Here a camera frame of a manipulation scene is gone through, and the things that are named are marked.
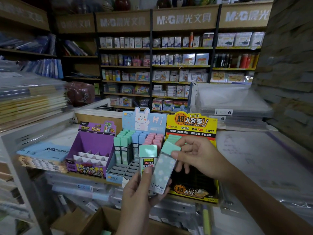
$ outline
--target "person's left hand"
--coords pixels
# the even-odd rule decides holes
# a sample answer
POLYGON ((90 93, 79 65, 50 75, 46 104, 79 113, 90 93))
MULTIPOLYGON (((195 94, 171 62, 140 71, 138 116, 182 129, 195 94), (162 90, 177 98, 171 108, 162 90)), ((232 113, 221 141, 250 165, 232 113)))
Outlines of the person's left hand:
POLYGON ((159 203, 170 191, 148 198, 152 168, 146 167, 140 180, 137 172, 123 189, 122 212, 116 235, 143 235, 147 233, 150 209, 159 203))

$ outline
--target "brick wall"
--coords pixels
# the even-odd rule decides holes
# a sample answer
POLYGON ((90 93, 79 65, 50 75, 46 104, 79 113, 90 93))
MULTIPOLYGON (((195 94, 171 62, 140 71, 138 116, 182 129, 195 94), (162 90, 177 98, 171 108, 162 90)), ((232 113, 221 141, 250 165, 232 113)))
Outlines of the brick wall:
POLYGON ((313 0, 274 0, 253 87, 267 122, 313 151, 313 0))

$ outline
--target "black vertical post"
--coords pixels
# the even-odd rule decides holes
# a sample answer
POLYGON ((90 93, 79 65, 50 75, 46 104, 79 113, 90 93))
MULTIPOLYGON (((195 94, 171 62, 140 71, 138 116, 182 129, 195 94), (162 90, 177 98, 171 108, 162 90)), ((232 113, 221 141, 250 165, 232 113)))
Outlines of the black vertical post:
POLYGON ((218 7, 218 13, 217 13, 217 19, 216 19, 216 27, 215 27, 215 33, 214 33, 214 39, 213 39, 213 50, 212 50, 212 56, 211 56, 211 66, 209 70, 209 76, 208 76, 208 83, 210 83, 212 70, 213 70, 213 62, 214 62, 214 56, 215 56, 215 49, 217 46, 217 40, 218 40, 218 29, 219 29, 219 21, 221 19, 221 11, 222 11, 222 4, 218 7))
POLYGON ((104 99, 104 88, 103 88, 103 77, 102 77, 102 69, 101 69, 101 54, 100 54, 100 39, 99 39, 99 33, 98 33, 98 27, 97 27, 97 18, 96 13, 93 12, 94 15, 94 24, 95 24, 95 30, 96 30, 96 45, 97 45, 97 53, 98 53, 98 62, 99 62, 99 71, 100 71, 100 97, 101 99, 104 99))
POLYGON ((153 70, 152 70, 152 47, 153 47, 153 10, 150 9, 150 110, 152 110, 152 75, 153 75, 153 70))

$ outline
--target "person's right hand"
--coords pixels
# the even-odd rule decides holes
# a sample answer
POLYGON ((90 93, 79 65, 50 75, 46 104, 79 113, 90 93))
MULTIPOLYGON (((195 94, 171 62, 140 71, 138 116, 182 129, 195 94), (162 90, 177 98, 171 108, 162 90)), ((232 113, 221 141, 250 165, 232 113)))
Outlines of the person's right hand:
POLYGON ((171 153, 171 156, 178 160, 175 169, 177 172, 180 172, 184 165, 188 174, 191 165, 206 176, 223 181, 235 168, 207 138, 184 136, 175 144, 182 148, 181 151, 171 153))

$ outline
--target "barcode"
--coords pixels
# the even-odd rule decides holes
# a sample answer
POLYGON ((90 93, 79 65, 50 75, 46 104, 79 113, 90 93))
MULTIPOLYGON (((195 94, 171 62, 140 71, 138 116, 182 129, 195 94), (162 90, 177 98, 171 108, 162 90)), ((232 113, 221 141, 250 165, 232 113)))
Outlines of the barcode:
POLYGON ((151 187, 152 187, 152 188, 156 188, 156 189, 158 189, 159 191, 163 191, 163 189, 164 189, 164 186, 160 186, 160 185, 154 184, 154 183, 151 184, 151 187))

